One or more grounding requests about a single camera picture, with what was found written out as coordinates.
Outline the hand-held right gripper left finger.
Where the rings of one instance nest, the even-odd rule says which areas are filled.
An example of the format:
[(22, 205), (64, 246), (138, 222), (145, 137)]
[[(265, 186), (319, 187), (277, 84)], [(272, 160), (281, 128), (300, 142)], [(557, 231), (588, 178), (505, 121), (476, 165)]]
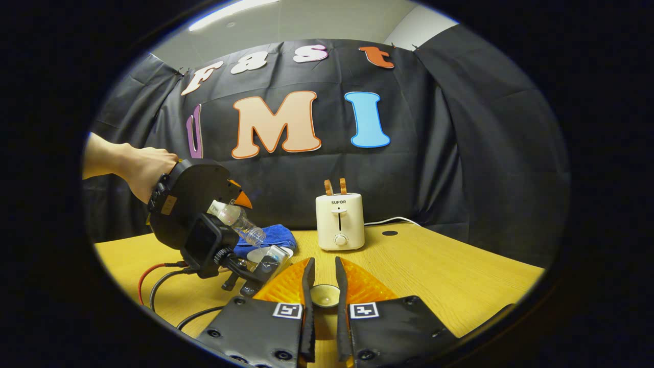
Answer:
[(310, 289), (315, 259), (297, 261), (255, 296), (233, 297), (198, 341), (255, 367), (305, 367), (315, 361)]

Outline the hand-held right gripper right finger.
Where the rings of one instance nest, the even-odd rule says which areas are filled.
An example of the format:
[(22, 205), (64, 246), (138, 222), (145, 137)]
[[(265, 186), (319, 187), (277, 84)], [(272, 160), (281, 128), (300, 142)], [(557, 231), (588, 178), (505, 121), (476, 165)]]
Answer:
[(335, 259), (337, 351), (348, 367), (413, 367), (457, 338), (416, 295), (397, 296), (370, 272)]

